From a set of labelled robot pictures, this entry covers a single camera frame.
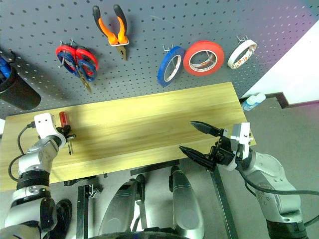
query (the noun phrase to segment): tape roll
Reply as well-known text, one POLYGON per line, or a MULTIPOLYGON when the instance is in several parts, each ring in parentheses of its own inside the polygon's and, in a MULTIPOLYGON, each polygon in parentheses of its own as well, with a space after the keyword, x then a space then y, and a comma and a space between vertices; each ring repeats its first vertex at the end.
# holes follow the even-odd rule
POLYGON ((185 55, 185 50, 179 46, 172 48, 168 54, 164 57, 158 71, 158 83, 165 87, 168 86, 173 79, 177 76, 178 72, 181 70, 182 61, 185 55), (167 75, 167 69, 170 64, 174 64, 174 69, 171 74, 167 75))
POLYGON ((257 48, 257 43, 254 42, 253 40, 244 41, 230 55, 227 65, 231 69, 237 69, 241 67, 254 54, 256 48, 257 48), (242 55, 245 51, 246 53, 238 61, 236 61, 236 59, 240 55, 242 55))
POLYGON ((207 76, 216 72, 223 62, 224 51, 220 45, 211 41, 198 41, 186 51, 183 65, 185 70, 192 75, 207 76), (192 63, 192 58, 200 52, 206 52, 208 59, 200 64, 192 63))

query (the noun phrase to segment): black cable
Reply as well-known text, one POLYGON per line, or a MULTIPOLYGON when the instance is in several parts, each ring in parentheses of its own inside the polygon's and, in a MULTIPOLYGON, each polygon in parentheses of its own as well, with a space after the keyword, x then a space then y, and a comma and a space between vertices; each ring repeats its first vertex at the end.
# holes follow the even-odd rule
POLYGON ((19 148, 21 154, 24 154, 24 152, 23 152, 22 147, 21 147, 20 138, 21 138, 21 135, 23 134, 23 132, 25 132, 26 129, 28 129, 28 128, 29 128, 29 126, 24 127, 23 130, 21 130, 21 132, 18 135, 17 143, 18 143, 18 148, 19 148))
POLYGON ((308 226, 310 226, 310 225, 312 225, 312 224, 314 224, 314 223, 316 223, 318 221, 319 221, 319 215, 314 217, 314 218, 312 218, 308 222, 304 223, 304 225, 305 225, 305 227, 308 227, 308 226))
POLYGON ((21 147, 20 138, 21 138, 21 135, 23 134, 23 132, 25 132, 27 128, 35 128, 35 122, 32 121, 31 123, 27 124, 26 127, 24 127, 18 135, 17 143, 18 143, 18 148, 19 148, 21 154, 24 154, 24 152, 23 152, 22 147, 21 147))
POLYGON ((274 189, 267 189, 259 187, 258 185, 254 184, 243 172, 242 168, 242 161, 236 161, 237 163, 237 169, 240 173, 240 175, 243 177, 245 182, 247 182, 250 186, 253 188, 265 192, 265 193, 272 193, 272 194, 279 194, 279 195, 301 195, 301 194, 309 194, 309 195, 317 195, 319 196, 318 191, 312 191, 312 190, 274 190, 274 189))
POLYGON ((12 168, 12 165, 14 164, 14 162, 16 162, 16 161, 17 161, 18 159, 20 159, 22 156, 24 156, 24 154, 22 154, 22 155, 16 157, 14 160, 12 160, 11 163, 9 164, 9 167, 8 167, 8 174, 9 174, 10 178, 11 178, 13 181, 15 181, 15 182, 17 182, 18 179, 15 178, 15 177, 12 175, 11 168, 12 168))
POLYGON ((24 156, 24 152, 23 152, 22 147, 21 147, 20 138, 21 138, 21 135, 23 134, 23 132, 25 132, 27 128, 35 128, 35 122, 32 121, 31 123, 27 124, 26 127, 24 127, 24 128, 21 130, 21 132, 19 133, 18 138, 17 138, 17 144, 18 144, 18 148, 19 148, 19 150, 20 150, 20 152, 21 152, 21 155, 18 156, 18 157, 16 157, 14 160, 12 160, 12 161, 10 162, 10 164, 9 164, 9 167, 8 167, 8 174, 9 174, 10 178, 11 178, 13 181, 15 181, 15 182, 17 182, 18 179, 15 178, 15 177, 12 175, 11 168, 12 168, 12 165, 14 164, 14 162, 16 162, 16 161, 17 161, 19 158, 21 158, 22 156, 24 156))
POLYGON ((245 187, 247 188, 247 190, 254 196, 256 196, 256 193, 254 193, 247 185, 247 182, 245 181, 245 187))

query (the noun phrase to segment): wooden table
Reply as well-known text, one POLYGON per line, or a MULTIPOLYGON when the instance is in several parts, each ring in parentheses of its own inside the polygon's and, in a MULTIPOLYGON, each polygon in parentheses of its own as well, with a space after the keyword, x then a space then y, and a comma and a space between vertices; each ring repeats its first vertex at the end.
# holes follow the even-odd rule
MULTIPOLYGON (((179 145, 208 153, 217 138, 200 133, 189 123, 203 121, 232 130, 246 122, 231 83, 216 84, 154 95, 47 110, 69 115, 74 154, 67 146, 53 161, 50 182, 61 182, 154 163, 184 158, 179 145)), ((0 190, 15 189, 7 168, 19 155, 16 138, 40 112, 6 118, 1 143, 0 190)), ((21 137, 24 151, 37 142, 35 129, 21 137)), ((17 176, 17 163, 12 167, 17 176)))

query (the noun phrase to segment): red screwdriver handle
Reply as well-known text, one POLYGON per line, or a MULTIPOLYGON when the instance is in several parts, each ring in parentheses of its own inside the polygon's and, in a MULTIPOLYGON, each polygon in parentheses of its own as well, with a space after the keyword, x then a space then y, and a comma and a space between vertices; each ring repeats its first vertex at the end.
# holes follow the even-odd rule
POLYGON ((60 115, 60 121, 61 121, 61 126, 62 127, 70 125, 66 112, 62 111, 62 112, 59 113, 59 115, 60 115))

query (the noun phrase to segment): gray pegboard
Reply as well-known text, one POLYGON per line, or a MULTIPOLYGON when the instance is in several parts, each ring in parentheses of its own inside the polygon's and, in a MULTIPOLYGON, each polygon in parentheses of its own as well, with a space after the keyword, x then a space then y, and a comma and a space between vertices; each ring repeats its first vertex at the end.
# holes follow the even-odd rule
MULTIPOLYGON (((0 1, 0 43, 19 59, 14 65, 42 97, 33 111, 147 95, 232 81, 241 97, 319 19, 317 0, 5 0, 0 1), (92 7, 98 5, 105 23, 118 32, 113 4, 128 21, 128 61, 98 30, 92 7), (238 46, 236 36, 257 42, 256 55, 237 70, 227 60, 238 46), (100 69, 86 93, 81 82, 59 69, 55 48, 73 38, 98 58, 100 69), (225 62, 215 74, 196 77, 182 70, 169 86, 157 83, 165 55, 162 45, 187 49, 198 40, 220 44, 225 62)), ((0 117, 21 111, 0 101, 0 117)))

